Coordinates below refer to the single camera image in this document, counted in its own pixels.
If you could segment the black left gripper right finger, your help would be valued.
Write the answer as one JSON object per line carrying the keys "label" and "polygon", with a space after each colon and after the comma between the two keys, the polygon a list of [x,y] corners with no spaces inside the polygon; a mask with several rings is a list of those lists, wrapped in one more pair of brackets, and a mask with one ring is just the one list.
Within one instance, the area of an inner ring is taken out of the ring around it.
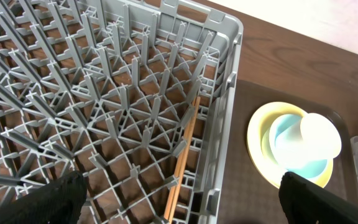
{"label": "black left gripper right finger", "polygon": [[282,176],[278,197],[289,224],[358,224],[358,207],[294,172]]}

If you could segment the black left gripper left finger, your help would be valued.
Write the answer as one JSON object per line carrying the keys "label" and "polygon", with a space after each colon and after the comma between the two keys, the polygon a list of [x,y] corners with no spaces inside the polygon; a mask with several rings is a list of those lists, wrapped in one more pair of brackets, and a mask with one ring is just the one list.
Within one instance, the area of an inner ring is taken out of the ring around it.
{"label": "black left gripper left finger", "polygon": [[86,181],[73,171],[0,208],[0,224],[77,223],[86,201]]}

